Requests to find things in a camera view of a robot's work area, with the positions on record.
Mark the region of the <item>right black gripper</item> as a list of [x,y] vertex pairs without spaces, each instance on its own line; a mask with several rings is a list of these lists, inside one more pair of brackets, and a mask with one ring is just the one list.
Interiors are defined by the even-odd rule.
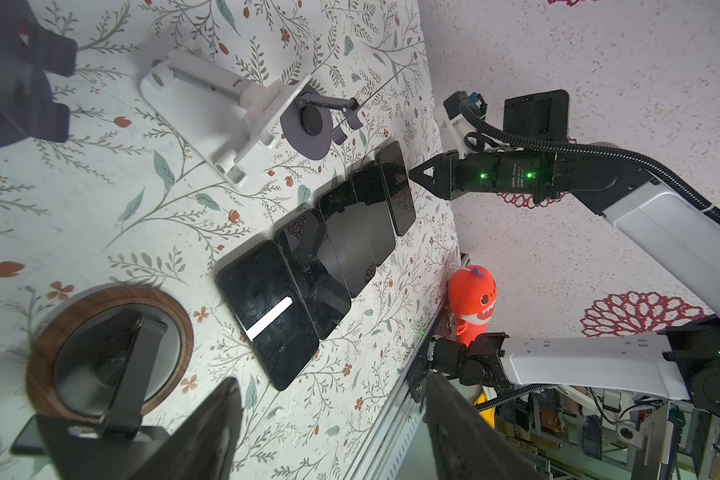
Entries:
[[449,150],[412,168],[409,179],[442,200],[455,200],[462,195],[458,166],[460,154]]

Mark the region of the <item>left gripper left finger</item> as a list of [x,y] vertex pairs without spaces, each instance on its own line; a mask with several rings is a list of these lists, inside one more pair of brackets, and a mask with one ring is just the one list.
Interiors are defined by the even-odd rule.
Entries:
[[133,479],[228,479],[242,425],[236,378],[224,379]]

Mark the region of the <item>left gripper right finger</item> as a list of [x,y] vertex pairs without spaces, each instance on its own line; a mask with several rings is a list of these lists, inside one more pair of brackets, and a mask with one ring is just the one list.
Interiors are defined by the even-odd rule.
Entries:
[[440,479],[538,479],[526,459],[440,374],[425,388],[425,421]]

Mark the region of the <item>black phone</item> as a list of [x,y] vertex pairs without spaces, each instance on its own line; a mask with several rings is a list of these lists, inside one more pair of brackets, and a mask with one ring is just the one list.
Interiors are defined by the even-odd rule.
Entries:
[[278,244],[259,243],[216,274],[216,285],[278,391],[310,362],[319,337]]
[[361,205],[349,181],[323,194],[318,205],[349,294],[356,298],[376,272],[368,235],[361,225]]
[[404,236],[416,220],[412,189],[400,143],[389,140],[375,152],[386,187],[391,219],[396,235]]
[[381,265],[394,251],[396,236],[380,169],[369,162],[355,170],[350,181],[360,205],[359,216],[374,262]]
[[349,312],[351,297],[320,212],[305,210],[276,232],[275,241],[319,338],[327,339]]

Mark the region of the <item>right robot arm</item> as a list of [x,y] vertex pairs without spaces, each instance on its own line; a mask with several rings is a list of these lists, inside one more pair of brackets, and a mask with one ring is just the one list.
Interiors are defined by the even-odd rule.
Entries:
[[562,90],[510,99],[504,124],[485,119],[479,95],[459,91],[444,104],[459,146],[409,172],[443,200],[467,193],[524,194],[540,203],[569,193],[605,219],[710,309],[659,330],[640,316],[669,312],[665,302],[628,294],[591,322],[587,338],[522,338],[481,333],[466,343],[429,344],[430,369],[501,399],[555,386],[594,387],[687,401],[720,417],[720,208],[660,162],[611,144],[567,139]]

